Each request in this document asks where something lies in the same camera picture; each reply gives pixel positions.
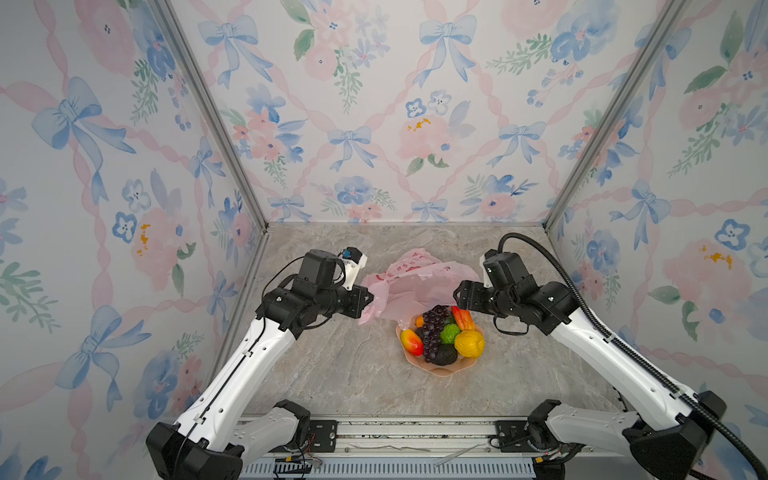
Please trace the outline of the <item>red orange pepper fruit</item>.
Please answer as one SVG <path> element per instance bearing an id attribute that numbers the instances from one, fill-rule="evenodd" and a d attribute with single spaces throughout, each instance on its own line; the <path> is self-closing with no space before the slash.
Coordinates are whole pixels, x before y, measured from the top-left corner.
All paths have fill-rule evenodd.
<path id="1" fill-rule="evenodd" d="M 452 317 L 461 331 L 475 331 L 476 324 L 468 310 L 462 310 L 457 306 L 451 307 Z"/>

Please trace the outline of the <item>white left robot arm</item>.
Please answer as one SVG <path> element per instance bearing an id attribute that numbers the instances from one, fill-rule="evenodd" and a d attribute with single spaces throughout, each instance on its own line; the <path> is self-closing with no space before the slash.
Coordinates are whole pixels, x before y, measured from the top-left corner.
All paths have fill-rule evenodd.
<path id="1" fill-rule="evenodd" d="M 309 411 L 283 400 L 241 423 L 245 407 L 274 365 L 320 318 L 361 317 L 373 301 L 356 278 L 367 263 L 359 249 L 312 249 L 298 273 L 265 293 L 249 330 L 200 397 L 172 423 L 153 427 L 146 445 L 161 479 L 236 479 L 244 467 L 278 448 L 301 449 Z"/>

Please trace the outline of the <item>yellow lemon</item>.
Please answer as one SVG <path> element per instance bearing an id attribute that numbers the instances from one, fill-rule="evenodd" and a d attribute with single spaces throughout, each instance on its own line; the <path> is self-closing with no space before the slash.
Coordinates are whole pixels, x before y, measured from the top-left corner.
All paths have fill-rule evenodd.
<path id="1" fill-rule="evenodd" d="M 477 359 L 484 353 L 485 338 L 478 330 L 464 330 L 455 337 L 453 345 L 460 356 Z"/>

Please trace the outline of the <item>pink plastic bag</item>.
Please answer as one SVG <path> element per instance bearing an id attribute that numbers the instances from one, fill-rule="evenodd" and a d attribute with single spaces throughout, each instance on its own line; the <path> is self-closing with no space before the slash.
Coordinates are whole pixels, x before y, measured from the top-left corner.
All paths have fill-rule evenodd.
<path id="1" fill-rule="evenodd" d="M 480 277 L 470 266 L 444 262 L 423 248 L 407 251 L 384 272 L 362 280 L 373 301 L 364 308 L 359 324 L 389 320 L 405 329 L 412 318 L 435 306 L 455 306 L 453 293 L 464 280 Z"/>

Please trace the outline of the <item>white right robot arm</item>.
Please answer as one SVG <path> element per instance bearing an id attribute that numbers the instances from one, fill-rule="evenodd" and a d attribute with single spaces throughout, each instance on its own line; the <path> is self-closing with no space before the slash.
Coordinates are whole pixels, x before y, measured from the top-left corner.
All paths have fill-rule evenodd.
<path id="1" fill-rule="evenodd" d="M 715 433 L 712 422 L 725 412 L 711 392 L 692 391 L 663 373 L 630 344 L 592 318 L 573 289 L 561 282 L 540 285 L 519 255 L 490 250 L 480 282 L 464 280 L 454 298 L 462 310 L 515 317 L 576 353 L 630 404 L 624 413 L 578 409 L 543 401 L 528 417 L 526 431 L 540 451 L 566 444 L 597 447 L 634 459 L 656 479 L 685 479 Z"/>

